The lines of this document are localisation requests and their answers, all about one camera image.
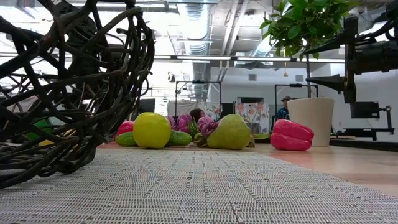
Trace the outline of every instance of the person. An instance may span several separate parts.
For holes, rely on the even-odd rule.
[[[200,118],[206,116],[205,112],[200,108],[191,110],[191,112],[189,112],[189,115],[191,115],[191,117],[196,121],[196,123],[198,123]]]
[[[276,114],[276,120],[279,119],[289,119],[289,110],[287,109],[287,102],[291,100],[290,96],[285,96],[282,99],[282,102],[284,103],[284,107],[279,109],[278,113]]]

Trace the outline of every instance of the pear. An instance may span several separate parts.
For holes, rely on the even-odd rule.
[[[238,114],[225,116],[218,127],[207,138],[207,143],[213,149],[242,149],[251,140],[251,131],[243,118]]]

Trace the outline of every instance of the white planter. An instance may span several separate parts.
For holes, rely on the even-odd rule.
[[[328,147],[334,100],[305,98],[287,102],[291,121],[309,127],[314,132],[312,147]]]

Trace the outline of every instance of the woven placemat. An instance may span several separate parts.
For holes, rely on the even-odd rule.
[[[0,223],[398,223],[398,199],[258,153],[100,149],[0,190]]]

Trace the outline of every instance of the dark twig basket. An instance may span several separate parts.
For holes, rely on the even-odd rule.
[[[133,0],[119,0],[126,3],[126,10],[105,26],[97,0],[87,0],[82,8],[62,15],[47,2],[54,23],[45,35],[14,27],[0,16],[0,32],[12,37],[18,52],[0,65],[0,79],[9,77],[16,84],[8,89],[0,87],[6,97],[0,102],[0,142],[21,143],[0,145],[0,189],[37,175],[69,174],[91,162],[96,147],[107,141],[107,133],[115,133],[137,106],[154,61],[153,33]],[[129,22],[128,30],[118,29],[126,35],[124,45],[108,44],[107,33],[123,19]],[[54,48],[59,49],[58,59],[51,54]],[[73,55],[69,68],[65,68],[65,52]],[[31,65],[35,58],[47,61],[58,74],[35,73]],[[14,73],[20,68],[25,74]],[[23,111],[20,102],[31,97],[36,100]],[[84,99],[91,101],[84,105]],[[61,122],[37,126],[49,118]]]

